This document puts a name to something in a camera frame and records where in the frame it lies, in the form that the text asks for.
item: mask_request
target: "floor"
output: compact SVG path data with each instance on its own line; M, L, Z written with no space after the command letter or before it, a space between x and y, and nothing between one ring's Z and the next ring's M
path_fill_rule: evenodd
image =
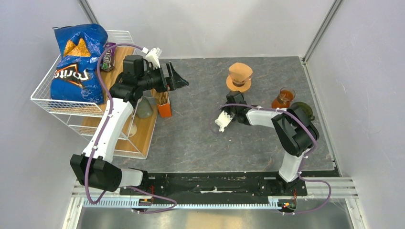
M227 69L242 62L253 69L252 86L245 93L248 104L270 107L280 88L292 87L294 101L308 103L315 112L314 125L321 137L318 149L306 160L304 170L332 170L328 147L315 111L307 78L298 57L207 58L171 60L190 86L170 93L170 118L158 117L146 160L114 157L120 168L148 172L277 171L284 150L274 129L230 123L218 135L209 117L226 102Z
M297 211L313 209L324 200L298 200ZM344 199L331 200L322 210L282 216L268 209L176 209L159 214L138 215L126 208L84 208L78 229L352 229Z

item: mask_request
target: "purple snack package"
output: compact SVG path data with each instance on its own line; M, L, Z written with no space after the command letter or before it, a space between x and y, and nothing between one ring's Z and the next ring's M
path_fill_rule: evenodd
M104 49L115 45L115 43L109 42L104 45ZM106 52L103 59L101 60L101 70L109 72L114 69L114 53L115 48L110 49Z

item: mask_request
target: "white 3d printed part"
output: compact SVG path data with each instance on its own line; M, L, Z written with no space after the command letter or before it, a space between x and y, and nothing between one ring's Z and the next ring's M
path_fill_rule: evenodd
M222 111L215 120L215 124L219 126L219 132L223 132L231 121L232 117L227 112Z

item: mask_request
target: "candy wrapper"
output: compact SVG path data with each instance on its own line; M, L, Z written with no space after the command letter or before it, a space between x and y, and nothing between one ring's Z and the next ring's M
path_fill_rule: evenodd
M113 45L116 45L115 43L109 42L104 46L104 49L111 47ZM101 60L101 69L103 71L109 72L114 69L114 54L115 54L115 48L110 49L106 52L104 55L103 59Z
M61 61L51 83L51 98L101 104L103 89L96 75L107 32L98 24L54 28Z

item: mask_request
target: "amber liquid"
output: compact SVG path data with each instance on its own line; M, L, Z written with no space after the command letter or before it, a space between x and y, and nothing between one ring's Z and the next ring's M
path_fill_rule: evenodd
M289 108L294 95L290 91L281 91L271 104L271 108Z

